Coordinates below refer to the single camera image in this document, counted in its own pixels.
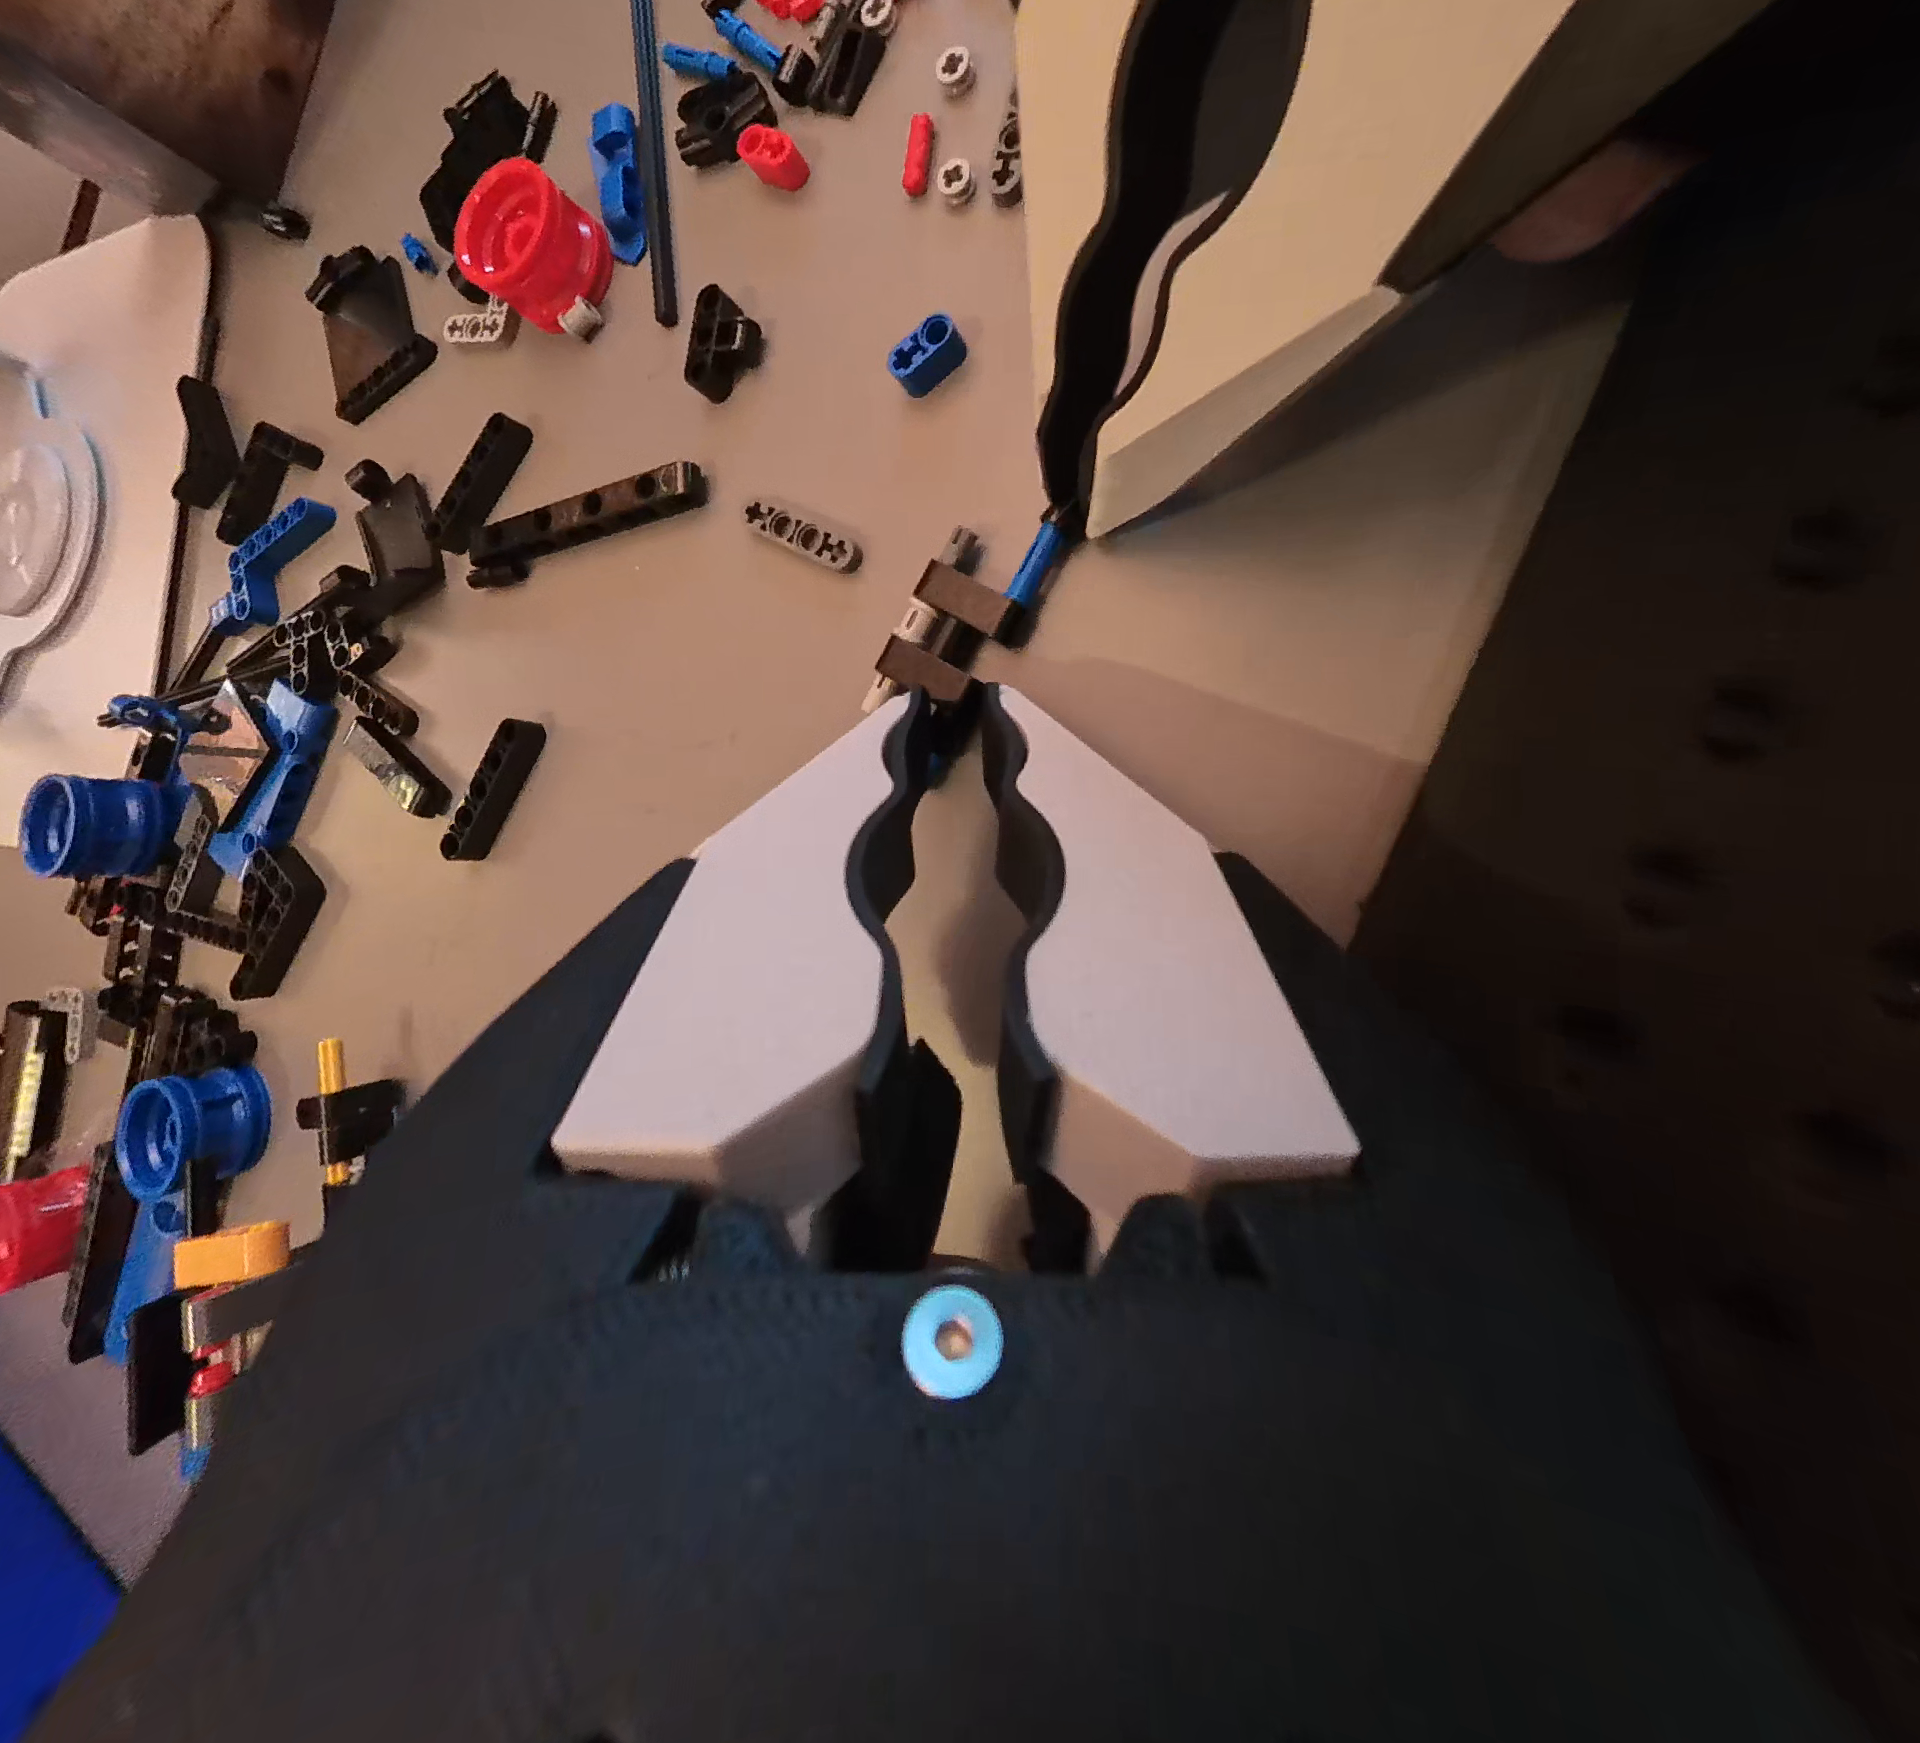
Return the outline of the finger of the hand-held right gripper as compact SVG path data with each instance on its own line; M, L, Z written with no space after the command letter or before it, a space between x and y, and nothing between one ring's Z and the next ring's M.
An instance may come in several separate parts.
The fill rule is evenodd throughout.
M1250 0L1019 0L1019 91L1045 495L1155 523L1250 433Z
M1087 532L1181 495L1403 315L1385 276L1576 0L1307 0L1250 194L1187 252L1142 381L1097 426Z

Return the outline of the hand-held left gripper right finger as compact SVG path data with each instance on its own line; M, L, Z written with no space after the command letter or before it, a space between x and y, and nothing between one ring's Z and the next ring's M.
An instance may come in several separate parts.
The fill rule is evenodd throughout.
M1020 912L993 1085L1036 1265L1090 1265L1155 1197L1357 1167L1228 864L1036 701L993 692L993 881Z

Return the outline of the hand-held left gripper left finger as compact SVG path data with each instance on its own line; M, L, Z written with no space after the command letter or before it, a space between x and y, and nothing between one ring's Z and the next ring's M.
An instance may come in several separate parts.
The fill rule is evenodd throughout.
M933 1265L962 1096L886 926L933 748L898 694L701 843L549 1138L567 1170L754 1203L832 1273Z

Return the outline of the grey black long pin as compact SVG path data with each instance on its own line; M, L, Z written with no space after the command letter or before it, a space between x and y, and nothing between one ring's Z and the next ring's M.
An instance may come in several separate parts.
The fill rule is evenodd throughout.
M956 568L956 574L973 574L982 564L982 537L973 527L953 527L947 542L946 542L946 549L938 549L938 564L946 568ZM898 628L889 631L889 642L910 642L910 643L928 650L938 628L946 628L946 614L938 609L933 609L922 599L910 599L910 609L902 609ZM871 677L859 711L866 717L866 711L877 711L894 694L898 694L898 681L877 669L877 677Z

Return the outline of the small brick assembly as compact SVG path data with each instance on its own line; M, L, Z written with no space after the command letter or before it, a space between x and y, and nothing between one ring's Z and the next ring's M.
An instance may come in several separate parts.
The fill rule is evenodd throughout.
M260 1360L291 1283L291 1222L187 1237L172 1283L127 1322L127 1451L179 1445L179 1474L211 1468L232 1389Z

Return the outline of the black square panel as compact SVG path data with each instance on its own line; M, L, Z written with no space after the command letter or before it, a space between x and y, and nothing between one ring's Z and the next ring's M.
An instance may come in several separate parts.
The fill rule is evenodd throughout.
M412 324L398 260L352 244L317 264L305 299L322 315L336 418L362 426L441 354Z
M220 818L235 818L279 765L279 731L260 692L223 681L196 735L179 748L179 783L211 795Z
M358 460L344 485L362 498L358 537L366 556L366 588L353 594L353 618L378 628L443 592L436 515L421 481L412 472L389 475L378 460Z

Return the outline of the grey desk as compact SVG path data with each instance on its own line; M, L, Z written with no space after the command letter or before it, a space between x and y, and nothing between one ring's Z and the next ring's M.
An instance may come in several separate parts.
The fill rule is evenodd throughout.
M701 0L660 0L701 36ZM317 1041L352 1082L421 1096L549 964L653 867L692 852L839 739L912 582L953 527L1005 582L1039 523L1027 318L1027 207L902 201L910 114L946 43L982 83L946 142L973 156L1014 79L1005 0L928 0L854 121L801 127L813 184L676 172L679 296L725 288L768 358L714 408L679 381L684 332L653 324L623 270L596 344L519 332L441 354L362 433L332 418L325 252L394 252L441 158L441 109L491 69L560 100L549 163L589 201L585 121L633 100L627 0L339 0L291 163L311 244L223 229L220 391L239 426L322 446L294 495L339 507L291 594L362 564L344 470L378 460L441 492L491 413L531 426L502 515L697 460L714 498L650 532L549 560L519 592L463 574L394 628L389 687L421 717L421 765L463 791L499 717L549 745L495 857L443 864L441 825L332 752L299 824L325 885L286 987L247 1009L279 1124L229 1222L322 1229L322 1167L294 1124ZM1391 324L1340 377L1263 433L1228 485L1082 549L1036 642L982 674L1020 687L1212 843L1251 857L1337 939L1407 824L1472 658L1594 401L1626 318L1626 244L1594 264L1476 260ZM910 401L886 358L947 315L969 363ZM748 498L809 507L864 543L834 576L760 542Z

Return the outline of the person's right hand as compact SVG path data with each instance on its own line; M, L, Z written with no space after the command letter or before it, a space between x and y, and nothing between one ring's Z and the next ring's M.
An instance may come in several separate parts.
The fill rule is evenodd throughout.
M1695 150L1615 136L1512 212L1487 244L1512 264L1569 264L1626 232L1695 163Z

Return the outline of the black five-hole beam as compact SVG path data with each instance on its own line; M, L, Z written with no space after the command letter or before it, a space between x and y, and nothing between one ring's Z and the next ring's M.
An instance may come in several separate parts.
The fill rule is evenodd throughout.
M502 824L514 818L540 752L549 745L543 724L502 717L470 775L470 795L443 824L443 864L485 864Z

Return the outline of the black piece with yellow axle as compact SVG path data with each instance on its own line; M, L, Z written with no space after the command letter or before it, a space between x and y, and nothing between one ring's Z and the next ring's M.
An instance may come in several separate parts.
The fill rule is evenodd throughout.
M344 1077L344 1043L336 1035L317 1041L317 1085L294 1102L294 1124L317 1138L322 1195L339 1195L362 1177L366 1154L403 1118L403 1082L362 1082Z

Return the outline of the black flat plate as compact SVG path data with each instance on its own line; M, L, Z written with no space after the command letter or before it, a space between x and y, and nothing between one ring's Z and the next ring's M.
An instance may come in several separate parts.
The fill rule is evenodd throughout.
M383 786L383 795L403 809L411 818L443 818L449 786L373 717L353 717L344 728L339 748Z

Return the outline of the long black axle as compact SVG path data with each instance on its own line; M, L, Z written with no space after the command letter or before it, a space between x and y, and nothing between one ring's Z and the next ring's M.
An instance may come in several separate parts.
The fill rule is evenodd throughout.
M653 0L633 0L633 44L637 44L637 163L647 194L647 236L650 236L650 280L660 328L679 324L679 280L676 280L676 241L674 241L674 194L666 194L666 127L664 127L664 54L660 54L660 8Z

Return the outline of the black tee connector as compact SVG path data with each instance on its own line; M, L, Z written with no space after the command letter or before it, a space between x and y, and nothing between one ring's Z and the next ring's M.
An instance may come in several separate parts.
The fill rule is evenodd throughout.
M732 291L708 280L692 311L684 387L708 405L725 405L736 381L765 363L765 324Z

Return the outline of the blue curved panel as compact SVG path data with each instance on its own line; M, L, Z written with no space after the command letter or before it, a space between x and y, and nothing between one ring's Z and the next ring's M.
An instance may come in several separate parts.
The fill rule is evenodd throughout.
M637 109L613 100L589 114L589 169L613 260L637 270L650 254Z
M110 1206L127 1226L119 1278L110 1296L110 1322L105 1322L105 1359L110 1367L127 1367L131 1354L131 1318L172 1296L179 1283L179 1242L193 1237L193 1180L164 1197L131 1197L127 1180L119 1177L119 1163L110 1163Z

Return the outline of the blue flat panel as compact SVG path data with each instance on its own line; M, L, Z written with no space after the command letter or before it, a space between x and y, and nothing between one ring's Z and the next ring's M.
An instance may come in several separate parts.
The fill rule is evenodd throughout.
M269 768L249 786L247 804L211 838L211 857L232 881L247 881L260 857L286 852L294 843L336 731L336 706L305 701L286 677L271 681L265 717Z

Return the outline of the black perforated panel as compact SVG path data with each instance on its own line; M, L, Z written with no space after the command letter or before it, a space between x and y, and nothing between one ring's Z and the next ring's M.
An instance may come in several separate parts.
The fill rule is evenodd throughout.
M1357 926L1872 1737L1915 1737L1915 8L1784 0L1644 118L1696 163Z

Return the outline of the long black holed beam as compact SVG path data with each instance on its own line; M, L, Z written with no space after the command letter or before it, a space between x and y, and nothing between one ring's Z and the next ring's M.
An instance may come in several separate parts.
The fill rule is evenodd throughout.
M531 576L531 564L674 523L708 505L708 472L692 460L664 465L641 475L609 481L474 532L470 588L499 592Z
M105 1138L91 1154L78 1247L60 1308L74 1367L94 1359L127 1367L127 1324L114 1318L114 1298L135 1241L135 1216L143 1203L127 1195L114 1138Z

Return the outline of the blue wheel rim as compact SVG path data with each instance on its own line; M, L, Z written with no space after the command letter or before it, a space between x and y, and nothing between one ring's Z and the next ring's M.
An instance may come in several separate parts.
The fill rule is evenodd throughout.
M41 881L152 877L172 852L193 799L187 783L50 774L25 799L25 867Z
M155 1077L127 1088L114 1124L114 1163L131 1203L157 1203L187 1186L193 1163L235 1180L269 1154L271 1088L254 1062L203 1077Z

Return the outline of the black three-hole connector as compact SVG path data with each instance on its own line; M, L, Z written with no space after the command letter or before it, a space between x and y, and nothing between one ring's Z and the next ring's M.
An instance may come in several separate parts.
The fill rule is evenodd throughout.
M394 642L344 614L322 634L294 643L279 681L305 706L336 706L336 674L383 677L389 658Z

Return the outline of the red wheel rim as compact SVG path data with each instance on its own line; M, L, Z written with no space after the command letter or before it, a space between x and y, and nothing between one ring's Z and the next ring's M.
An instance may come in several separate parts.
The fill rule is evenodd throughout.
M603 224L567 201L531 158L502 158L477 179L453 224L453 264L474 288L510 299L549 337L563 337L560 315L577 296L603 315L613 288Z

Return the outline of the medium black axle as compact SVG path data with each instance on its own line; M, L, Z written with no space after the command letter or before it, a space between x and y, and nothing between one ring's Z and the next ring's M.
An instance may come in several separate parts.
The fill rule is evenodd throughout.
M336 568L311 602L291 609L281 620L265 628L249 642L211 631L187 653L187 669L164 692L155 692L155 701L187 709L196 701L211 701L220 692L220 681L286 669L294 643L305 643L305 642L322 634L332 620L352 618L353 602L366 594L366 588L373 582L362 574Z

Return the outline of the blue angled beam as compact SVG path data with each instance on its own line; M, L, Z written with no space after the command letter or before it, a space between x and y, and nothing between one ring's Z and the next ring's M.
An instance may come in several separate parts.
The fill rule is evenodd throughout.
M229 594L211 602L211 634L269 631L281 620L279 576L336 527L336 507L291 498L229 556Z

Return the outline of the black curved panel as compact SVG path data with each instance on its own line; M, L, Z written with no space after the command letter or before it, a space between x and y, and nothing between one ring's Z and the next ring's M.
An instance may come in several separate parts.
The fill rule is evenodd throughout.
M0 1180L45 1177L64 1132L70 1014L11 1003L0 1035Z

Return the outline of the red translucent rim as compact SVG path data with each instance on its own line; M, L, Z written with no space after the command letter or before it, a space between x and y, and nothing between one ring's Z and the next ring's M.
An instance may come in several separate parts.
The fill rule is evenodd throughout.
M0 1296L70 1278L83 1242L91 1167L0 1186Z

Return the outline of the white book stand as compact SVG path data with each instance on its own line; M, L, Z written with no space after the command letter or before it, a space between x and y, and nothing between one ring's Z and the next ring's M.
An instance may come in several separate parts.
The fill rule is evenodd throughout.
M114 694L157 674L172 618L179 381L202 366L211 229L146 218L0 291L7 341L7 812L41 774L110 775Z

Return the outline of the blue storage bin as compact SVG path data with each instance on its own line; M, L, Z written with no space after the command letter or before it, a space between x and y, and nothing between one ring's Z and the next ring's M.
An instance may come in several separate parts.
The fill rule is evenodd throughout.
M0 1445L0 1737L33 1729L123 1604L119 1579L37 1481Z

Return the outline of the black open frame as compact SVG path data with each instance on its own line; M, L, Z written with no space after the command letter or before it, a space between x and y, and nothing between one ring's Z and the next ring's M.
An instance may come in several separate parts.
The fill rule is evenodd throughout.
M305 864L299 843L260 852L239 885L239 906L229 912L164 912L157 889L123 885L110 918L146 923L157 936L232 954L229 993L235 1003L271 998L299 956L313 918L325 902L322 877Z

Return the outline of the black rectangular frame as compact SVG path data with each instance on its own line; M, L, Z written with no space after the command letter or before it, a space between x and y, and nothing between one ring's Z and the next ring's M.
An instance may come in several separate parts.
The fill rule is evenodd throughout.
M135 881L91 877L70 893L70 912L105 939L102 1043L127 1049L127 1088L155 1077L254 1062L260 1035L213 993L180 979L187 939L110 918L110 897L123 885Z

